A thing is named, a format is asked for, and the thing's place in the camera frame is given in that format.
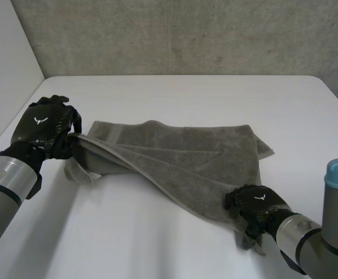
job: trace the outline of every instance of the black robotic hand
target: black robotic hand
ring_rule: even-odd
[[[41,150],[45,159],[72,157],[66,137],[72,125],[76,133],[81,133],[81,117],[74,107],[64,104],[68,101],[67,97],[54,95],[30,104],[10,143],[28,142]]]
[[[275,234],[274,220],[286,215],[293,215],[286,202],[272,189],[266,186],[244,185],[226,194],[225,209],[237,209],[248,222],[243,248],[251,249],[264,233]]]

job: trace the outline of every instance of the towel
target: towel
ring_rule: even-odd
[[[171,127],[96,121],[87,136],[69,135],[73,158],[66,176],[93,184],[105,174],[140,173],[190,213],[244,234],[238,212],[224,209],[226,193],[259,184],[259,159],[272,149],[248,125]]]

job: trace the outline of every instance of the concrete wall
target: concrete wall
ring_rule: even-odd
[[[12,0],[46,77],[307,74],[338,96],[337,0]]]
[[[43,80],[10,0],[0,0],[0,135]]]

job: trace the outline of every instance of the silver cylinder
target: silver cylinder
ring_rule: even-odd
[[[296,250],[302,238],[312,230],[321,226],[311,219],[300,215],[286,218],[279,226],[276,234],[276,243],[292,261],[299,264],[296,259]]]
[[[36,172],[21,160],[0,156],[0,185],[23,202],[37,181]]]

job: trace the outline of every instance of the gray wall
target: gray wall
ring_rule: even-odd
[[[46,77],[307,74],[338,96],[338,0],[12,0]]]

